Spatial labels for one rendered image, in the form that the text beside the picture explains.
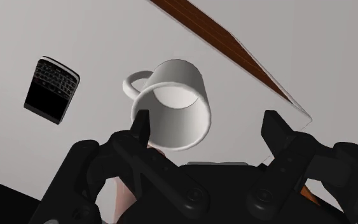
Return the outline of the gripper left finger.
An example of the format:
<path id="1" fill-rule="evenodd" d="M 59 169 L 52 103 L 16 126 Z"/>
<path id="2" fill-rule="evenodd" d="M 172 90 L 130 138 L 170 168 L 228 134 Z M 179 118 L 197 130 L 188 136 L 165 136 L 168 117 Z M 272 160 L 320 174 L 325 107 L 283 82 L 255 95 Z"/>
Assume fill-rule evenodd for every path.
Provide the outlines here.
<path id="1" fill-rule="evenodd" d="M 137 112 L 130 129 L 71 146 L 29 224 L 102 224 L 96 198 L 119 176 L 137 203 L 117 224 L 206 224 L 207 190 L 154 148 L 148 148 L 149 112 Z"/>

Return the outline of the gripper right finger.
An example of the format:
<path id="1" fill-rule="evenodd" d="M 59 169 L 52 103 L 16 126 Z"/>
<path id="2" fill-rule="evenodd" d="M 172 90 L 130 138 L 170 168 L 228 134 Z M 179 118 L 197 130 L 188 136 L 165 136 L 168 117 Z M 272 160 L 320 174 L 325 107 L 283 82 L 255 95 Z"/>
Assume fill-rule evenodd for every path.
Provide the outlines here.
<path id="1" fill-rule="evenodd" d="M 349 221 L 358 224 L 358 144 L 324 146 L 310 134 L 296 132 L 276 111 L 265 111 L 261 135 L 274 159 L 247 196 L 250 213 L 272 220 L 307 179 L 320 181 Z"/>

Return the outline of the white mug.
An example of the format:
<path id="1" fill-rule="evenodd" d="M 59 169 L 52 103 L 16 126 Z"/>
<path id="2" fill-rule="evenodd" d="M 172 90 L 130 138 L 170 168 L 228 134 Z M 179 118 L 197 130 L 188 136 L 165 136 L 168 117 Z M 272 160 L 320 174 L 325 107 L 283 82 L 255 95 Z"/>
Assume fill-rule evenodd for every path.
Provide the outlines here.
<path id="1" fill-rule="evenodd" d="M 131 119 L 149 111 L 149 145 L 162 150 L 187 150 L 200 143 L 212 123 L 201 72 L 192 63 L 171 59 L 154 71 L 139 71 L 123 80 L 123 91 L 134 103 Z"/>

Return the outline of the black keypad phone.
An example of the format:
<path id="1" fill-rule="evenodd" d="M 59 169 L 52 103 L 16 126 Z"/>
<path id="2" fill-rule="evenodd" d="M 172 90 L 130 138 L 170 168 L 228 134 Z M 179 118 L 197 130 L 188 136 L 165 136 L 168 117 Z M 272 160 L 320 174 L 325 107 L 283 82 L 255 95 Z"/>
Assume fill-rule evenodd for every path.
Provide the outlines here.
<path id="1" fill-rule="evenodd" d="M 60 124 L 79 85 L 80 76 L 59 61 L 42 56 L 36 65 L 24 108 Z"/>

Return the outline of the white table with brown side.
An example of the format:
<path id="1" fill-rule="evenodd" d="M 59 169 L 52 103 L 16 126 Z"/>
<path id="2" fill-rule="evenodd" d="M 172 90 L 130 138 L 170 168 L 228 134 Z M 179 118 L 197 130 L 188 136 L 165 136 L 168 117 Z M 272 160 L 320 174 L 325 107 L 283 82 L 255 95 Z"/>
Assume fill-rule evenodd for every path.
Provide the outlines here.
<path id="1" fill-rule="evenodd" d="M 24 108 L 44 55 L 81 78 L 59 125 Z M 0 0 L 0 183 L 41 198 L 72 144 L 103 143 L 129 128 L 132 101 L 123 80 L 169 59 L 199 69 L 212 111 L 210 132 L 200 144 L 166 151 L 177 165 L 270 160 L 260 134 L 267 109 L 296 130 L 310 123 L 295 105 L 148 0 Z"/>

